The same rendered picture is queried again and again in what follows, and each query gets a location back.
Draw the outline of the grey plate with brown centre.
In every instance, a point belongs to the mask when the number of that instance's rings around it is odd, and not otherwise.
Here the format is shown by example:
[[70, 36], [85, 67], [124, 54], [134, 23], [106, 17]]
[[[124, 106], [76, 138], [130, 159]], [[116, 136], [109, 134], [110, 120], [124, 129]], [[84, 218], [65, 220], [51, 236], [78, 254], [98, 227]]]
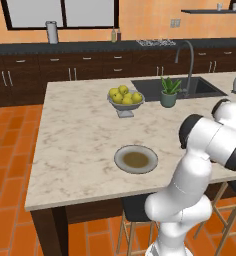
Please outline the grey plate with brown centre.
[[150, 148], [141, 145], [126, 145], [114, 155], [115, 164], [130, 174], [146, 174], [158, 165], [158, 156]]

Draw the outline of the dark sink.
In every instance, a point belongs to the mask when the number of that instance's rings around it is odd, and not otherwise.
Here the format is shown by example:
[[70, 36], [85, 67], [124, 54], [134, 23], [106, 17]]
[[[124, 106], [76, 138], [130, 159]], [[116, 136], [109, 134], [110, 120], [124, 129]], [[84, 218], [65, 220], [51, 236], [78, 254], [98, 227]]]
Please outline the dark sink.
[[[146, 102], [159, 101], [163, 90], [161, 79], [132, 80], [137, 91], [144, 95]], [[212, 85], [204, 78], [192, 77], [190, 79], [188, 98], [207, 98], [226, 96], [226, 93]]]

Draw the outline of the green potted plant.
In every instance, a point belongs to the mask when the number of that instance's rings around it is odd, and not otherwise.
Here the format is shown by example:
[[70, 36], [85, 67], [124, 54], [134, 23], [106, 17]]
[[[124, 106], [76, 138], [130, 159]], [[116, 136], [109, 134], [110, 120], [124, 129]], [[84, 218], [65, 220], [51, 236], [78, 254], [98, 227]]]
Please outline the green potted plant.
[[161, 78], [162, 91], [160, 103], [165, 108], [171, 108], [175, 105], [177, 94], [181, 91], [181, 80], [177, 79], [175, 82], [170, 77]]

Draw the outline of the black seat wooden stool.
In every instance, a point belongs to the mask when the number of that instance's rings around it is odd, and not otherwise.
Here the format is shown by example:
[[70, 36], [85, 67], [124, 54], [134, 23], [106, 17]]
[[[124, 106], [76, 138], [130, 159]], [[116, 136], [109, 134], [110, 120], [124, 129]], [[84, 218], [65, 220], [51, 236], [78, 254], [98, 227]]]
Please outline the black seat wooden stool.
[[221, 199], [222, 195], [228, 187], [230, 187], [236, 194], [236, 180], [223, 182], [214, 200], [212, 201], [213, 212], [218, 216], [223, 224], [222, 237], [214, 256], [220, 256], [227, 239], [236, 236], [236, 231], [232, 230], [236, 222], [236, 203], [222, 207], [217, 206], [218, 201]]
[[154, 228], [159, 228], [159, 224], [157, 222], [151, 221], [145, 213], [145, 201], [147, 197], [148, 194], [141, 194], [123, 197], [121, 199], [123, 211], [118, 235], [118, 243], [116, 247], [117, 254], [120, 253], [122, 235], [125, 235], [125, 239], [127, 242], [126, 256], [139, 256], [140, 254], [145, 253], [145, 250], [132, 250], [134, 234], [137, 225], [142, 226], [146, 223], [150, 224], [148, 245], [151, 245], [153, 238], [153, 230]]

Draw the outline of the grey dish rack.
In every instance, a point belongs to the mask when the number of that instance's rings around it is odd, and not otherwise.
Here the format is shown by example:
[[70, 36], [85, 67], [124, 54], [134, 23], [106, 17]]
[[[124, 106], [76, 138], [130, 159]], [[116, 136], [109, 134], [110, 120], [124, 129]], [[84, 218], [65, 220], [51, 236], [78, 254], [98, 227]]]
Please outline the grey dish rack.
[[176, 46], [176, 42], [169, 39], [136, 40], [142, 47], [169, 47]]

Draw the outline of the grey arched tap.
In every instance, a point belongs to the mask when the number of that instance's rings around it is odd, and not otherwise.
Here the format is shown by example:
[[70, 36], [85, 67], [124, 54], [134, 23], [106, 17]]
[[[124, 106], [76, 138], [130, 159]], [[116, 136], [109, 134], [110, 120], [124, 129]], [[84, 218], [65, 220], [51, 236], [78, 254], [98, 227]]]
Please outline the grey arched tap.
[[183, 42], [178, 46], [178, 49], [176, 51], [176, 56], [175, 56], [175, 63], [178, 64], [178, 59], [179, 59], [179, 54], [180, 54], [180, 50], [184, 45], [188, 45], [189, 46], [189, 50], [190, 50], [190, 68], [189, 68], [189, 72], [188, 72], [188, 77], [187, 77], [187, 83], [186, 83], [186, 88], [183, 89], [184, 92], [184, 97], [187, 98], [189, 96], [189, 89], [190, 89], [190, 82], [191, 82], [191, 76], [192, 76], [192, 71], [193, 71], [193, 65], [194, 65], [194, 48], [192, 46], [192, 44], [190, 43], [190, 41], [188, 40], [183, 40]]

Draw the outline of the dark wood cupboard run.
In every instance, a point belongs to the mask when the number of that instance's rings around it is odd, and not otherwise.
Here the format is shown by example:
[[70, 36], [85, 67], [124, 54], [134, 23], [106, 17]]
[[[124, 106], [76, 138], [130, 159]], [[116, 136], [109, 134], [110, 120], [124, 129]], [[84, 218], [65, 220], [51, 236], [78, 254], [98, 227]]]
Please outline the dark wood cupboard run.
[[[193, 74], [236, 71], [236, 38], [187, 39]], [[0, 107], [41, 104], [49, 82], [187, 74], [190, 50], [136, 41], [0, 44]]]

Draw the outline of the dark framed window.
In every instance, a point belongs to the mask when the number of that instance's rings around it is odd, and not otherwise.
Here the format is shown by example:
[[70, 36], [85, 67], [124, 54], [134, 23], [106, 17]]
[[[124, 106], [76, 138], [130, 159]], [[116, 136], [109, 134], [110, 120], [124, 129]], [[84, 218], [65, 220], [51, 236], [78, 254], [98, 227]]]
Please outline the dark framed window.
[[8, 30], [119, 27], [119, 0], [0, 0]]

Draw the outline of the grey pedestal fruit bowl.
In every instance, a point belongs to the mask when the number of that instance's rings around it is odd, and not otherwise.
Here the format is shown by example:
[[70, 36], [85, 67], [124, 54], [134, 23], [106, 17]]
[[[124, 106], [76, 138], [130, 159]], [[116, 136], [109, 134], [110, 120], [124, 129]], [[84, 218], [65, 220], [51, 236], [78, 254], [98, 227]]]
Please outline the grey pedestal fruit bowl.
[[125, 105], [125, 104], [117, 104], [114, 103], [112, 98], [107, 95], [108, 101], [111, 103], [111, 105], [116, 109], [117, 115], [119, 118], [127, 118], [127, 117], [133, 117], [133, 110], [138, 109], [144, 102], [145, 98], [142, 97], [142, 101], [136, 104], [131, 104], [131, 105]]

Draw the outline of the dark wall shelf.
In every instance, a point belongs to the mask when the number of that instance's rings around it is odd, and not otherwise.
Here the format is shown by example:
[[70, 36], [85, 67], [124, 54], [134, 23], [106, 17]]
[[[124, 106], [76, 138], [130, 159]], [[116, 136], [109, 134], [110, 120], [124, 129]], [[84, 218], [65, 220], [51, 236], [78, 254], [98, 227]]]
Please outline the dark wall shelf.
[[197, 9], [197, 10], [181, 10], [181, 12], [188, 14], [236, 14], [236, 11], [222, 9], [220, 11], [213, 9]]

